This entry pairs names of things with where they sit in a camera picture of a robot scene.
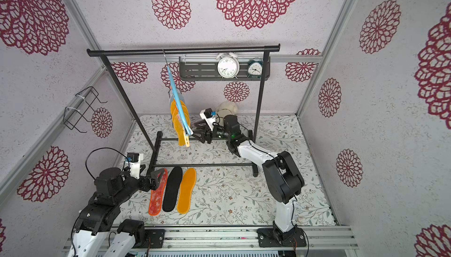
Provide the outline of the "blue round clip hanger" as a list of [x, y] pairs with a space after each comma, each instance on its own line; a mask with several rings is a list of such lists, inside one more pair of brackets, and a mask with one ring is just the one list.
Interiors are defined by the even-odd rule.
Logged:
[[193, 134], [193, 131], [190, 128], [190, 125], [187, 123], [187, 119], [186, 119], [186, 117], [184, 115], [183, 107], [182, 107], [182, 101], [180, 100], [179, 94], [177, 92], [175, 80], [173, 78], [173, 75], [172, 75], [172, 72], [171, 72], [171, 69], [170, 69], [170, 66], [169, 66], [168, 63], [166, 64], [166, 69], [167, 69], [167, 72], [168, 72], [168, 77], [169, 77], [171, 89], [172, 89], [172, 92], [173, 92], [174, 101], [176, 102], [176, 107], [177, 107], [177, 110], [179, 112], [180, 121], [181, 121], [183, 129], [184, 129], [184, 135], [189, 137], [189, 136], [191, 136]]

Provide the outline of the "red gel insole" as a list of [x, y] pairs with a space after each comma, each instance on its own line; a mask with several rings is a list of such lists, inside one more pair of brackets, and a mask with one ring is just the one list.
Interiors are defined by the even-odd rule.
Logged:
[[159, 187], [157, 190], [152, 190], [150, 202], [149, 202], [149, 215], [157, 216], [161, 210], [163, 205], [163, 196], [167, 185], [168, 180], [168, 170], [162, 169], [163, 173], [159, 178], [161, 179]]

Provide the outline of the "black insole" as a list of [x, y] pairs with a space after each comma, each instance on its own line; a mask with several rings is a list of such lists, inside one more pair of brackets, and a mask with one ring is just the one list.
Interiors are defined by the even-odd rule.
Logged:
[[174, 210], [182, 178], [183, 178], [182, 168], [180, 166], [174, 167], [171, 170], [166, 183], [166, 189], [162, 204], [162, 210], [164, 212], [171, 212]]

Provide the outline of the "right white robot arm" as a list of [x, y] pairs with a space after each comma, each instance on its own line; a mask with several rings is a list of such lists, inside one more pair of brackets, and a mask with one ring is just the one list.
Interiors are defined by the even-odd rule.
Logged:
[[271, 152], [242, 133], [242, 125], [236, 115], [219, 117], [210, 109], [200, 112], [201, 121], [196, 122], [192, 136], [202, 143], [211, 143], [214, 138], [226, 140], [229, 151], [261, 167], [272, 197], [276, 200], [276, 217], [270, 237], [282, 244], [296, 237], [294, 210], [297, 196], [305, 185], [303, 176], [294, 163], [292, 155], [283, 151]]

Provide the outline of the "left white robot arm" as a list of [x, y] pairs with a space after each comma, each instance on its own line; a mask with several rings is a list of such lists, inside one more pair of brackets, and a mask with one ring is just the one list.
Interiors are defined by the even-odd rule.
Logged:
[[[69, 257], [95, 257], [104, 240], [110, 239], [115, 219], [121, 212], [121, 205], [137, 191], [157, 190], [165, 169], [150, 173], [150, 177], [132, 177], [128, 170], [112, 167], [103, 170], [94, 183], [96, 191], [88, 205], [81, 210], [70, 235]], [[134, 248], [161, 248], [164, 231], [146, 230], [144, 222], [125, 219], [116, 230], [110, 242], [106, 257], [131, 257]]]

